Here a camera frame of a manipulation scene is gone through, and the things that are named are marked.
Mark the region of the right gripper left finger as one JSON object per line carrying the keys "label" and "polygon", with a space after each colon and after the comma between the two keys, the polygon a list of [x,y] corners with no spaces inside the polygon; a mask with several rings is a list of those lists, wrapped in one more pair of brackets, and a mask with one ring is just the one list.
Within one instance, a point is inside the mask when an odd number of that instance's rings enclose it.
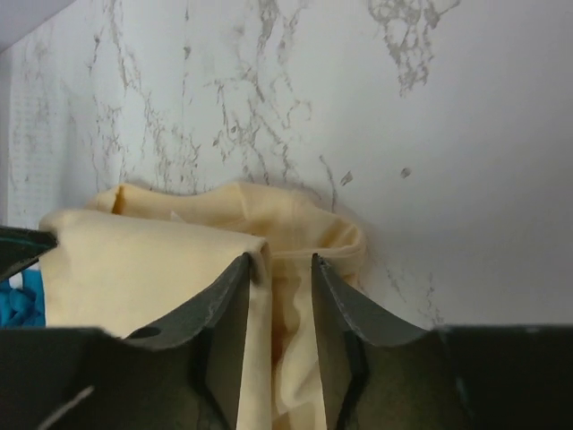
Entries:
{"label": "right gripper left finger", "polygon": [[118,338],[95,328],[1,332],[4,429],[234,429],[250,257]]}

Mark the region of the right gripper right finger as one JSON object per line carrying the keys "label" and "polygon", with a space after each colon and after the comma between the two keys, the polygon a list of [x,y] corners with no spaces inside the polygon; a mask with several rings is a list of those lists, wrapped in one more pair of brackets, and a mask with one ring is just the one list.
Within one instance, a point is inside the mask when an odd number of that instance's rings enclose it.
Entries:
{"label": "right gripper right finger", "polygon": [[568,325],[424,330],[312,258],[312,311],[329,429],[569,429]]}

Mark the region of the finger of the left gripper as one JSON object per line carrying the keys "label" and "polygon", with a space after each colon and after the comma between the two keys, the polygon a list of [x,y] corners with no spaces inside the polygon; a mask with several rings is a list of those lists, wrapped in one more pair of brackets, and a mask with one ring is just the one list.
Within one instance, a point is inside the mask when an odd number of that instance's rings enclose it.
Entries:
{"label": "finger of the left gripper", "polygon": [[57,247],[52,233],[27,228],[2,226],[0,241],[1,281],[29,268],[40,256]]}

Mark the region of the yellow t shirt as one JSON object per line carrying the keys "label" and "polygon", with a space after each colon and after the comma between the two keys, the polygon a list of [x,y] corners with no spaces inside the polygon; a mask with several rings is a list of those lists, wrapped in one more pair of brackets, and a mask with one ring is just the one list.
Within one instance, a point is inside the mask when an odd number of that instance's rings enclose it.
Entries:
{"label": "yellow t shirt", "polygon": [[134,185],[39,224],[58,241],[40,260],[50,326],[124,337],[197,295],[240,254],[254,259],[238,425],[326,425],[314,321],[312,257],[355,285],[366,238],[304,193],[232,183],[176,196]]}

